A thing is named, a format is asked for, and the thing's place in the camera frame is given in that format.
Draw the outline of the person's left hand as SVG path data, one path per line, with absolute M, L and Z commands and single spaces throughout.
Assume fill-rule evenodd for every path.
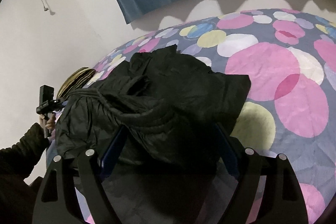
M 55 129 L 55 123 L 56 123 L 56 114 L 55 113 L 49 113 L 47 115 L 40 114 L 39 115 L 39 123 L 42 129 L 51 135 L 51 133 Z

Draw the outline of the dark sleeved left forearm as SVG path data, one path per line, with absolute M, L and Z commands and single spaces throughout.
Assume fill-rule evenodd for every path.
M 25 183 L 50 141 L 38 123 L 18 143 L 1 149 L 1 223 L 31 223 L 41 180 Z

